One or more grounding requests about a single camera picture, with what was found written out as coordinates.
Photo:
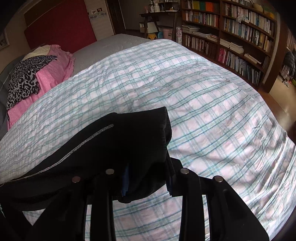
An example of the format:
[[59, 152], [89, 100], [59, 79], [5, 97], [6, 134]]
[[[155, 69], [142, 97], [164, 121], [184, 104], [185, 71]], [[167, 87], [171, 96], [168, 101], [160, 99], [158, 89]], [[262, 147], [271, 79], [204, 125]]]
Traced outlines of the black track pants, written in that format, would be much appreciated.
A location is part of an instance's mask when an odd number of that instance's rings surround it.
[[[43, 209], [58, 191], [78, 177], [85, 192], [108, 186], [114, 199], [129, 203], [145, 198], [166, 182], [165, 161], [171, 140], [165, 107], [134, 113], [110, 113], [89, 124], [35, 168], [1, 185], [1, 205]], [[126, 196], [122, 176], [129, 171]]]

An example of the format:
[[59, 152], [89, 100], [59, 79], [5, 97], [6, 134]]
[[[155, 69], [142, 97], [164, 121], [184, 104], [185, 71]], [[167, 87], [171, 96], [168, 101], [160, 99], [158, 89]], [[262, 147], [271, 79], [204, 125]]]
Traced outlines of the plaid checked bed sheet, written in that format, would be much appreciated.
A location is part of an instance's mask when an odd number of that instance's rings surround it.
[[32, 104], [1, 140], [1, 185], [105, 115], [161, 107], [182, 196], [165, 182], [124, 203], [74, 177], [43, 209], [1, 205], [1, 240], [286, 240], [295, 144], [244, 80], [170, 40], [114, 53]]

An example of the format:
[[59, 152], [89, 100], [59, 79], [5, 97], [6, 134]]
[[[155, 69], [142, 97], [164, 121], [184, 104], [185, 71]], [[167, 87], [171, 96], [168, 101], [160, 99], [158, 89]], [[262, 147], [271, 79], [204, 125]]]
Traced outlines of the pink dotted bedding pile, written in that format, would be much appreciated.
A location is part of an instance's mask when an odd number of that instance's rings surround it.
[[56, 56], [57, 59], [51, 61], [51, 63], [36, 73], [39, 92], [37, 94], [31, 94], [8, 110], [8, 129], [11, 129], [35, 101], [58, 84], [70, 78], [73, 74], [75, 61], [73, 55], [63, 51], [59, 45], [50, 45], [49, 47], [48, 54]]

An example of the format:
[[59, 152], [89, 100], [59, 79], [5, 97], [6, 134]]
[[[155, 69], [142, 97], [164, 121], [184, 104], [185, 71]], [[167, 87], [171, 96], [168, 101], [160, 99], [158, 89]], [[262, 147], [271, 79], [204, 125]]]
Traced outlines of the grey bare mattress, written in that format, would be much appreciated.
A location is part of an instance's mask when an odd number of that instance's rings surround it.
[[91, 65], [105, 57], [149, 41], [149, 39], [126, 34], [113, 35], [96, 41], [73, 54], [75, 61], [72, 76], [89, 68]]

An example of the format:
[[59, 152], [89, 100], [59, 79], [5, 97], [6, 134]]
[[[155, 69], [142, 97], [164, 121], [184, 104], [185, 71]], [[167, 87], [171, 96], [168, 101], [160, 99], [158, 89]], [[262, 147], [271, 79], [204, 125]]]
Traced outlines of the leopard print cloth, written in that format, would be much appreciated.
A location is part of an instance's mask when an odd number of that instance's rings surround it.
[[39, 55], [21, 61], [13, 70], [9, 81], [6, 109], [13, 108], [20, 101], [32, 94], [38, 94], [40, 86], [36, 73], [42, 68], [57, 60], [54, 55]]

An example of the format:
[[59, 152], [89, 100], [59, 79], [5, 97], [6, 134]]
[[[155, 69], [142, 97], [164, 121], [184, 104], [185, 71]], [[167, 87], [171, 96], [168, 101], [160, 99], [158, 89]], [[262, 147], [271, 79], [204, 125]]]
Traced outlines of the pink waste bin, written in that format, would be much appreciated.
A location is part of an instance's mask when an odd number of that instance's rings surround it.
[[163, 38], [172, 40], [173, 38], [173, 29], [171, 28], [163, 28]]

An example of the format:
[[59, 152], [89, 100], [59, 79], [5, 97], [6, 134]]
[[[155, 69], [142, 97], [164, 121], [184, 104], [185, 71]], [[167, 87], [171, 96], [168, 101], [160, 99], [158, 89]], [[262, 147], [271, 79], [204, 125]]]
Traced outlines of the cream folded cloth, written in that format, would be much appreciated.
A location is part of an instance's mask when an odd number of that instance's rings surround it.
[[37, 47], [36, 49], [34, 49], [34, 51], [28, 53], [27, 55], [24, 56], [23, 61], [28, 59], [28, 58], [32, 58], [32, 57], [37, 57], [37, 56], [41, 56], [41, 55], [48, 55], [49, 51], [51, 50], [51, 46], [50, 45], [43, 45], [40, 47]]

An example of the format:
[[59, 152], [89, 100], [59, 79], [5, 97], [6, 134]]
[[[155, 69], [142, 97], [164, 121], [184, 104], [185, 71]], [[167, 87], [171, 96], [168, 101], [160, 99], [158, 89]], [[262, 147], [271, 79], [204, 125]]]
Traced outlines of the grey upholstered headboard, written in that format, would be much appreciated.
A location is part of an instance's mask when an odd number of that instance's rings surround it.
[[0, 128], [1, 128], [1, 139], [8, 132], [8, 118], [6, 116], [6, 102], [8, 99], [9, 91], [9, 81], [11, 78], [11, 73], [14, 68], [22, 61], [24, 55], [17, 57], [15, 60], [11, 61], [0, 74]]

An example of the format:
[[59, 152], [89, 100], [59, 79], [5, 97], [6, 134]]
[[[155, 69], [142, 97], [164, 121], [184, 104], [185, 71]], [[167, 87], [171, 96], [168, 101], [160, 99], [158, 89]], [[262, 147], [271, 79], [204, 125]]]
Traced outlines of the wooden bookshelf with books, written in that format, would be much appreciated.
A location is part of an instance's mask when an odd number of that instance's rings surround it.
[[272, 13], [252, 1], [181, 1], [181, 10], [183, 46], [260, 87], [276, 41]]

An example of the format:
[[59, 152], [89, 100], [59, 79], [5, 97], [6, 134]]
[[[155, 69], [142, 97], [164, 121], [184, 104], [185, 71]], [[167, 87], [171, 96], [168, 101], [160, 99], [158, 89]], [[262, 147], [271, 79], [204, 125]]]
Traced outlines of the white wardrobe door panel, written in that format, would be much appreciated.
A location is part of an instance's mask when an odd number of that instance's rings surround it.
[[89, 20], [97, 40], [113, 36], [113, 28], [109, 17], [106, 1], [85, 0]]

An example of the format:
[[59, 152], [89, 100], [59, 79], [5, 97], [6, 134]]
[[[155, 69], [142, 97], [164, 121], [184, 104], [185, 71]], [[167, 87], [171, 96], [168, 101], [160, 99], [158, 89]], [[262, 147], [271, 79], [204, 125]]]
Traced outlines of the dark wooden desk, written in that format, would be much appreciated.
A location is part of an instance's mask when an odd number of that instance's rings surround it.
[[141, 13], [140, 16], [144, 18], [144, 37], [148, 36], [148, 22], [153, 22], [159, 32], [160, 28], [172, 29], [172, 41], [176, 41], [176, 27], [178, 22], [179, 11], [161, 11]]

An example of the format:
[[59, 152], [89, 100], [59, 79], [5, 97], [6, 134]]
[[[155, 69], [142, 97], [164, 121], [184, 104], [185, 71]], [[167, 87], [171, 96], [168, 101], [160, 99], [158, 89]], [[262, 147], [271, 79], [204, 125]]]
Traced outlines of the dark hanging jackets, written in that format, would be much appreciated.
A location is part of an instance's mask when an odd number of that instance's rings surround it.
[[282, 71], [281, 76], [283, 79], [287, 78], [288, 76], [294, 77], [295, 75], [295, 49], [293, 51], [288, 51], [285, 54], [283, 64], [282, 64]]

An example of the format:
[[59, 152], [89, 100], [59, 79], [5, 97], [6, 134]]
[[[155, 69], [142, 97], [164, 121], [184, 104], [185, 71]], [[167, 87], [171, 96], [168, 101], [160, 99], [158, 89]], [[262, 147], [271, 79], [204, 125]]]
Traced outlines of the framed wall photo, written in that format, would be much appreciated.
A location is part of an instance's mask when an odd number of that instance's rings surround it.
[[0, 50], [9, 46], [8, 37], [6, 34], [6, 30], [3, 30], [0, 34]]

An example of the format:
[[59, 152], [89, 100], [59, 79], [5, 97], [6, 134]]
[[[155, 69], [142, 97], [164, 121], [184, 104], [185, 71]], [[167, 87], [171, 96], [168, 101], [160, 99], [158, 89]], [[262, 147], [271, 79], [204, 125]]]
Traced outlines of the wooden door frame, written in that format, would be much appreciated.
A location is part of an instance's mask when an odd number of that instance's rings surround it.
[[285, 57], [287, 49], [287, 40], [288, 40], [288, 26], [285, 20], [280, 16], [279, 13], [276, 15], [277, 20], [277, 29], [274, 42], [273, 54], [267, 72], [262, 82], [262, 88], [266, 93], [269, 93], [278, 77], [278, 74], [281, 70], [281, 66]]

